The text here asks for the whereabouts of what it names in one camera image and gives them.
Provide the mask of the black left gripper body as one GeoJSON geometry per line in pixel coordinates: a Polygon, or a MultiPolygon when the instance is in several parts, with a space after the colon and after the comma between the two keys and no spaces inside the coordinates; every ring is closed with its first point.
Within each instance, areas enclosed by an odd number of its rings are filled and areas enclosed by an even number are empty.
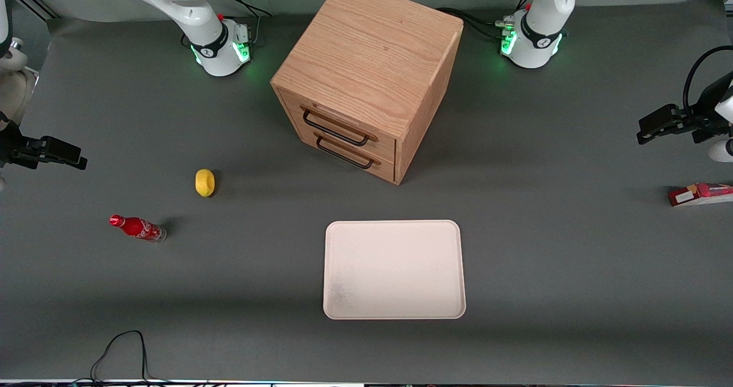
{"type": "Polygon", "coordinates": [[[731,95],[731,77],[728,72],[715,80],[701,92],[699,99],[693,105],[689,104],[689,88],[693,82],[694,72],[689,72],[683,87],[683,111],[685,126],[693,127],[694,143],[703,143],[717,136],[731,135],[731,121],[715,110],[718,103],[731,95]]]}

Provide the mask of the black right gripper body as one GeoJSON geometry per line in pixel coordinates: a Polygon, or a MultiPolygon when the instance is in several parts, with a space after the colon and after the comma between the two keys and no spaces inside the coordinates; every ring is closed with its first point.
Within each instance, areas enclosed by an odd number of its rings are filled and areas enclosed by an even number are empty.
{"type": "Polygon", "coordinates": [[[39,139],[23,136],[18,124],[8,121],[1,131],[1,167],[6,164],[37,167],[39,147],[39,139]]]}

